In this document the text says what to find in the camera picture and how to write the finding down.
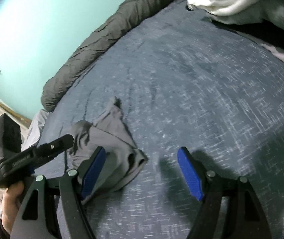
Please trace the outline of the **person's left hand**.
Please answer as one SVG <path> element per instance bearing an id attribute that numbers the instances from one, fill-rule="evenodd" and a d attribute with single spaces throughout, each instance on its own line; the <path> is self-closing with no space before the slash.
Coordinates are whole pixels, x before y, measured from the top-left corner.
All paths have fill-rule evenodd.
<path id="1" fill-rule="evenodd" d="M 12 184 L 7 188 L 6 192 L 3 194 L 2 199 L 2 218 L 1 222 L 4 230 L 11 234 L 15 218 L 19 211 L 18 199 L 23 193 L 24 184 L 22 181 Z"/>

